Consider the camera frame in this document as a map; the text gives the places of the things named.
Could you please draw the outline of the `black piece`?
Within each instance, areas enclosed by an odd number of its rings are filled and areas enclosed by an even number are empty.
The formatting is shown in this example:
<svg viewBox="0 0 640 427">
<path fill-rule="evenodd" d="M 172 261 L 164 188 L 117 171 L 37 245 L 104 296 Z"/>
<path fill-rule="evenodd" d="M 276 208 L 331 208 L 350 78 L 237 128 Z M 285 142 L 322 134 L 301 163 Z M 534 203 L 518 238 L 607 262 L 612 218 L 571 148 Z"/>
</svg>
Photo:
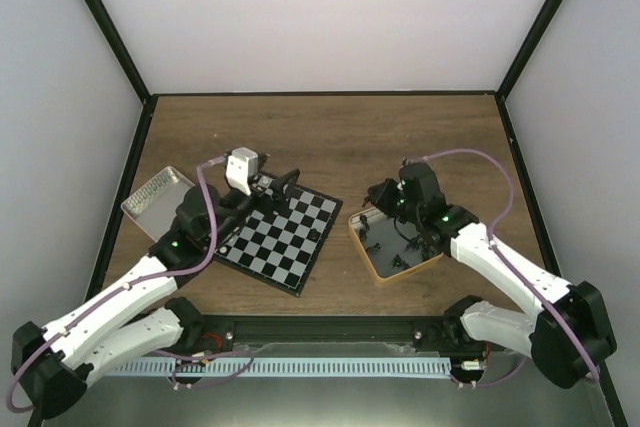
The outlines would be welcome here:
<svg viewBox="0 0 640 427">
<path fill-rule="evenodd" d="M 309 231 L 308 239 L 311 241 L 317 241 L 320 238 L 320 232 L 316 229 Z"/>
</svg>

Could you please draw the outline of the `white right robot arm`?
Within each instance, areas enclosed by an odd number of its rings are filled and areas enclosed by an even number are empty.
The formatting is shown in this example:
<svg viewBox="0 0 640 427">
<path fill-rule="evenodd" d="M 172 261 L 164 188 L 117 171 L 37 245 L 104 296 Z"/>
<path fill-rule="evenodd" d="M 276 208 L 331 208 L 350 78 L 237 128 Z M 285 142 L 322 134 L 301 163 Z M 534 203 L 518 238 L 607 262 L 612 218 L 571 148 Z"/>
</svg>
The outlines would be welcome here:
<svg viewBox="0 0 640 427">
<path fill-rule="evenodd" d="M 412 225 L 424 245 L 484 277 L 516 305 L 498 308 L 477 298 L 458 302 L 444 325 L 447 343 L 465 350 L 487 341 L 531 359 L 554 385 L 597 382 L 617 343 L 601 292 L 574 284 L 518 253 L 467 208 L 450 203 L 425 162 L 405 162 L 395 179 L 370 186 L 365 197 L 386 217 Z"/>
</svg>

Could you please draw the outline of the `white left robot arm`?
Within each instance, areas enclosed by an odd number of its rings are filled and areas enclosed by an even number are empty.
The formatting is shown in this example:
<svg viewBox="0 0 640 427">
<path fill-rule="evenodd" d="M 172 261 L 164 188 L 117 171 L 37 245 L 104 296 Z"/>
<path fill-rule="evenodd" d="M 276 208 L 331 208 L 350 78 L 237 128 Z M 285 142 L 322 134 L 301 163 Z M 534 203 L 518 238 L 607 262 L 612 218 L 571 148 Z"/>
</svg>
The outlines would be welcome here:
<svg viewBox="0 0 640 427">
<path fill-rule="evenodd" d="M 169 227 L 128 272 L 68 314 L 18 327 L 7 409 L 49 420 L 130 360 L 175 346 L 196 349 L 204 339 L 201 315 L 173 295 L 211 264 L 252 214 L 288 207 L 300 171 L 267 180 L 261 173 L 267 159 L 236 148 L 198 165 L 198 181 L 176 203 Z"/>
</svg>

